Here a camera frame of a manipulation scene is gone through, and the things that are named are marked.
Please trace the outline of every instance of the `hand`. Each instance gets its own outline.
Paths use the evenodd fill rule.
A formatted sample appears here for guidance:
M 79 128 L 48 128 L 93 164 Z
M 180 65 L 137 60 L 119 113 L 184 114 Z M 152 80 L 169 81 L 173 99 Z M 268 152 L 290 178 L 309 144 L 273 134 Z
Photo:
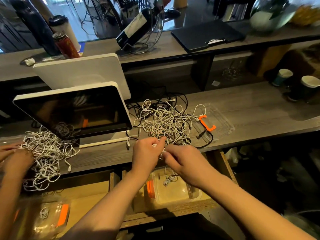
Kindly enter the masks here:
M 19 145 L 21 145 L 23 142 L 20 143 L 13 143 L 10 145 L 2 145 L 0 146 L 0 162 L 5 160 L 9 155 L 14 153 L 15 149 L 19 148 Z
M 16 149 L 13 155 L 5 162 L 4 173 L 21 177 L 22 179 L 34 161 L 32 152 L 27 149 Z
M 166 139 L 166 137 L 162 137 L 160 140 L 148 137 L 138 140 L 133 147 L 132 172 L 147 180 L 158 163 L 159 156 L 166 145 Z
M 168 145 L 162 154 L 165 163 L 187 183 L 204 190 L 210 178 L 220 175 L 191 145 Z

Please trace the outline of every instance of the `forearm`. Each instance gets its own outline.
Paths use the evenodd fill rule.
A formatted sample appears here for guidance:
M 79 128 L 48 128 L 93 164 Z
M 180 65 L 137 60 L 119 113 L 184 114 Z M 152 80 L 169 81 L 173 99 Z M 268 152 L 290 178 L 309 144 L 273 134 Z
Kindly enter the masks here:
M 129 205 L 144 183 L 144 178 L 128 172 L 112 191 L 63 236 L 63 239 L 85 239 L 88 236 L 83 234 L 84 232 L 89 235 L 92 232 L 100 232 L 101 234 L 94 236 L 95 240 L 114 239 Z
M 4 175 L 0 188 L 0 240 L 6 240 L 10 234 L 21 185 L 21 177 Z
M 204 190 L 232 213 L 255 239 L 314 239 L 226 176 L 216 175 L 210 178 Z

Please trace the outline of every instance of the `white label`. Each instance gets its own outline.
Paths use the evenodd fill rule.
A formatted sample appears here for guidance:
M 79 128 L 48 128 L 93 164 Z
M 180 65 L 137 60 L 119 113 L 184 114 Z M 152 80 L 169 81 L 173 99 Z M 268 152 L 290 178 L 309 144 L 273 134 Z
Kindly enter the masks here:
M 139 28 L 147 22 L 146 18 L 139 13 L 134 20 L 124 29 L 125 34 L 130 38 Z
M 212 83 L 211 85 L 213 85 L 213 86 L 215 86 L 215 87 L 218 87 L 218 86 L 220 85 L 220 82 L 218 82 L 218 81 L 213 81 L 213 83 Z

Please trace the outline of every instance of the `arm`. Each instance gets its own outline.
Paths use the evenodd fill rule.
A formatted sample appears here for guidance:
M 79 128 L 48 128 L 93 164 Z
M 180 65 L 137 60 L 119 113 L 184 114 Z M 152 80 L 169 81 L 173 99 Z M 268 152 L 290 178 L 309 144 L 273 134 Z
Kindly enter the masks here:
M 168 145 L 167 165 L 232 213 L 257 240 L 314 239 L 215 170 L 193 146 Z
M 6 150 L 2 147 L 0 151 L 0 161 L 13 154 L 4 162 L 4 176 L 0 188 L 0 240 L 6 240 L 10 234 L 22 180 L 33 163 L 32 153 L 25 149 L 15 151 L 17 147 L 9 145 Z
M 157 165 L 165 143 L 165 137 L 160 141 L 154 137 L 137 141 L 133 148 L 132 170 L 61 240 L 115 239 L 129 205 Z

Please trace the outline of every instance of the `tangled cable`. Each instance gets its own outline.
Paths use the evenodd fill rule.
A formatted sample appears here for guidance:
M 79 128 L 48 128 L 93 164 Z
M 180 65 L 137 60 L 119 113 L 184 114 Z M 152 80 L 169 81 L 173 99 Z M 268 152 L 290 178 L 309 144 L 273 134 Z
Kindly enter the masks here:
M 61 122 L 56 130 L 62 135 L 67 135 L 72 134 L 74 128 Z M 26 191 L 45 190 L 50 183 L 57 181 L 61 176 L 59 165 L 61 160 L 65 161 L 69 166 L 68 172 L 71 172 L 71 164 L 67 159 L 78 154 L 80 148 L 74 149 L 73 145 L 76 144 L 74 140 L 63 141 L 43 126 L 39 132 L 27 131 L 26 134 L 28 135 L 24 138 L 21 148 L 32 151 L 34 155 L 35 164 L 31 169 L 35 172 L 35 177 L 24 181 L 23 188 Z
M 158 106 L 156 109 L 151 108 L 152 103 L 149 99 L 143 102 L 140 114 L 134 120 L 134 127 L 138 127 L 138 135 L 130 135 L 128 137 L 127 148 L 130 148 L 129 140 L 131 138 L 138 138 L 140 136 L 141 128 L 149 136 L 156 138 L 165 136 L 167 144 L 191 145 L 189 134 L 192 128 L 192 120 L 199 121 L 197 117 L 206 114 L 206 107 L 203 104 L 198 104 L 192 114 L 187 114 L 181 105 L 172 106 L 169 103 L 172 101 L 176 100 L 166 99 L 167 108 Z M 195 115 L 198 106 L 204 107 L 204 114 Z M 150 115 L 153 115 L 153 119 L 147 120 Z

